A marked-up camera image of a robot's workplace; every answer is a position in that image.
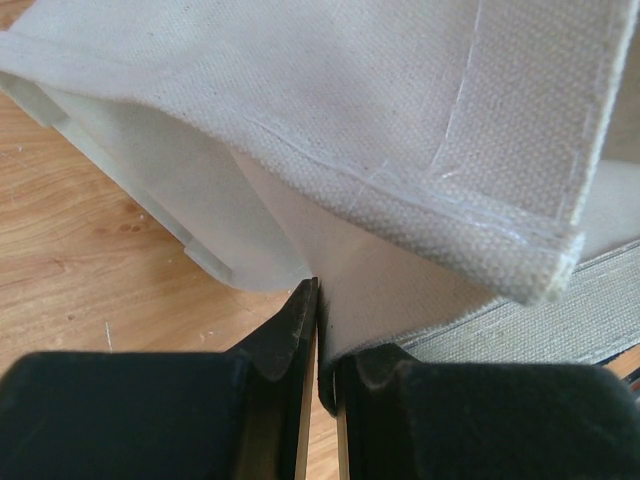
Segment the cream canvas tote bag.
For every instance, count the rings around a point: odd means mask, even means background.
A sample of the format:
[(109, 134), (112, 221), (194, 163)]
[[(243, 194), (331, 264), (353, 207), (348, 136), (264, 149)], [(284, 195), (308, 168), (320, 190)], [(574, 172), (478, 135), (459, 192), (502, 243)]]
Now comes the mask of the cream canvas tote bag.
[(639, 341), (635, 1), (38, 1), (1, 87), (216, 279), (320, 280), (355, 351), (595, 364)]

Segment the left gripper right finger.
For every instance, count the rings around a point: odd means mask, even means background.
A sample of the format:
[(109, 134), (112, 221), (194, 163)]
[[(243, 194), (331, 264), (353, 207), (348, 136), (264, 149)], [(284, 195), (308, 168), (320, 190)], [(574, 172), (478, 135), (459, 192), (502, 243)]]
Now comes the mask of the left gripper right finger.
[(409, 355), (386, 344), (343, 358), (335, 372), (339, 475), (413, 479), (414, 449), (396, 367)]

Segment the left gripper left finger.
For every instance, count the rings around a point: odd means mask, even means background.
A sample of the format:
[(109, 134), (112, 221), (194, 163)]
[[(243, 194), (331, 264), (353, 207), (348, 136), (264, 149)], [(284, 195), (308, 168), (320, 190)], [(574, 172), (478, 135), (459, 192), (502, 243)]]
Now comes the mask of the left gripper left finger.
[(234, 346), (250, 357), (236, 479), (304, 479), (316, 348), (318, 280)]

